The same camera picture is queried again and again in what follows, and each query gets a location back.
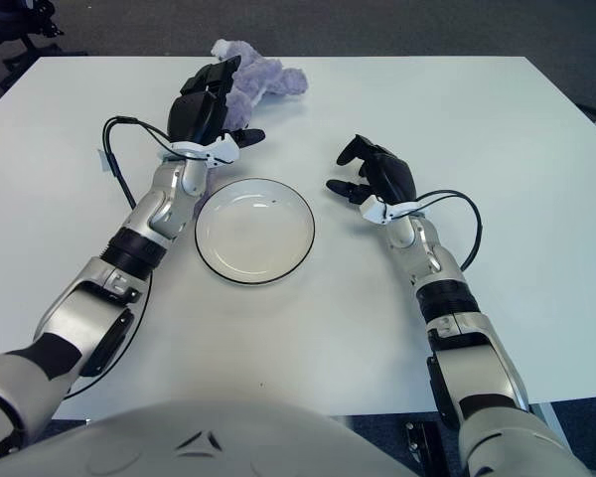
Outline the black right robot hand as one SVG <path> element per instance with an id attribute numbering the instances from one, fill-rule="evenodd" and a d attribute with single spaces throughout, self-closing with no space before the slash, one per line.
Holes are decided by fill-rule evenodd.
<path id="1" fill-rule="evenodd" d="M 359 207 L 361 216 L 377 225 L 387 225 L 407 216 L 423 216 L 416 187 L 407 163 L 386 148 L 356 134 L 340 153 L 336 163 L 344 166 L 355 159 L 367 182 L 356 184 L 329 179 L 326 187 Z"/>

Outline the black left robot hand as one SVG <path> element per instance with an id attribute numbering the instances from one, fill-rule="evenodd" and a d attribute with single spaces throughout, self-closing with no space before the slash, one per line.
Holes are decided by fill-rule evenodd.
<path id="1" fill-rule="evenodd" d="M 172 155 L 217 168 L 234 163 L 241 149 L 265 139 L 261 129 L 224 127 L 226 99 L 239 64 L 240 57 L 235 56 L 205 65 L 185 82 L 168 116 L 167 149 Z"/>

